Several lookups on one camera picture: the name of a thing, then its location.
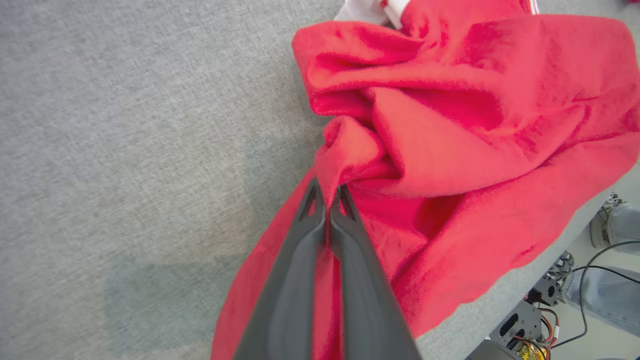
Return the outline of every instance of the red fabric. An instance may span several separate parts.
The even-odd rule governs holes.
[[[316,163],[238,272],[212,359],[231,359],[308,181],[348,183],[414,336],[548,247],[640,150],[634,43],[597,17],[517,0],[413,0],[402,31],[325,22],[293,49]],[[317,264],[314,359],[338,359],[340,279]]]

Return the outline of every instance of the gray fabric surface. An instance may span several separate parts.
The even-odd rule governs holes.
[[[233,276],[322,144],[291,38],[340,3],[0,3],[0,359],[209,357]],[[464,358],[594,201],[423,354]]]

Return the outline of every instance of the red object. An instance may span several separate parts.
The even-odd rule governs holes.
[[[236,275],[213,341],[231,359],[310,178],[348,183],[414,336],[524,266],[640,151],[640,74],[616,20],[528,1],[413,0],[401,31],[325,22],[293,49],[326,145]],[[340,278],[316,270],[314,359],[340,354]]]

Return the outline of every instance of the red cloth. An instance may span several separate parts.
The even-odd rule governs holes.
[[[212,359],[231,359],[308,181],[348,183],[414,336],[524,266],[640,150],[625,25],[517,0],[413,0],[401,31],[325,22],[293,49],[326,145],[238,272]],[[340,279],[316,270],[314,359],[338,359]]]

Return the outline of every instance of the sneaker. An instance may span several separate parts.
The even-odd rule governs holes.
[[[609,235],[607,234],[607,223],[614,208],[627,202],[618,197],[617,193],[611,193],[604,205],[591,220],[591,243],[596,249],[604,249],[611,246]]]

